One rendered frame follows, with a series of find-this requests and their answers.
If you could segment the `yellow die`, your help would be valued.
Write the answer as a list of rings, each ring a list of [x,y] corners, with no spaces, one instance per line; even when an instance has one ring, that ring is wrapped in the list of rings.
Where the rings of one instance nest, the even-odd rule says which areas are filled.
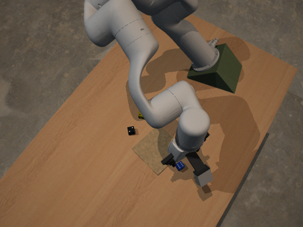
[[[140,111],[139,111],[139,114],[138,114],[138,118],[144,119],[144,117],[142,116],[142,114],[140,113]]]

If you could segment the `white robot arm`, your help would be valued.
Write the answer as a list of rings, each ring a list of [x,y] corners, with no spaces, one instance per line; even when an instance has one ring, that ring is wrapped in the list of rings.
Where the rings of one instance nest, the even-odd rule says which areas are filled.
[[[105,47],[116,39],[121,46],[130,62],[131,97],[151,127],[160,129],[179,117],[176,144],[189,152],[185,156],[194,168],[197,184],[203,187],[213,177],[210,167],[195,150],[206,137],[210,117],[194,88],[186,81],[179,81],[148,100],[141,87],[143,69],[157,52],[159,43],[139,11],[151,16],[153,23],[192,61],[195,71],[203,72],[216,64],[219,51],[215,45],[219,39],[207,43],[193,24],[184,19],[197,8],[198,0],[85,0],[84,26],[95,45]]]

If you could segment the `black die with white pips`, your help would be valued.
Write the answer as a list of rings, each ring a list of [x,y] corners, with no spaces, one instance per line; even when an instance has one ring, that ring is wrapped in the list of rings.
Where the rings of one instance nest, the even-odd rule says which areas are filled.
[[[129,135],[133,135],[133,134],[135,134],[135,131],[134,131],[134,126],[127,127],[127,129],[128,129],[128,134],[129,134]]]

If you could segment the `tan textured mat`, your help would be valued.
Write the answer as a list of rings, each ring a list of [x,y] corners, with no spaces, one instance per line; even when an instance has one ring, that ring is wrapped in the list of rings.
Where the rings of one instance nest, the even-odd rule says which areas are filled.
[[[163,130],[153,129],[132,150],[159,175],[168,165],[161,161],[169,155],[168,147],[173,138]]]

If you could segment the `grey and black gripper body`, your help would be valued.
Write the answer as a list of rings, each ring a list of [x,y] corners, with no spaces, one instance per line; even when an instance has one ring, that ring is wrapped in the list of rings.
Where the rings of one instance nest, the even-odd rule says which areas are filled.
[[[189,153],[188,151],[182,150],[177,144],[175,138],[171,141],[169,147],[168,147],[168,153],[172,153],[174,156],[174,161],[178,162],[182,159],[184,159],[186,156],[185,154]]]

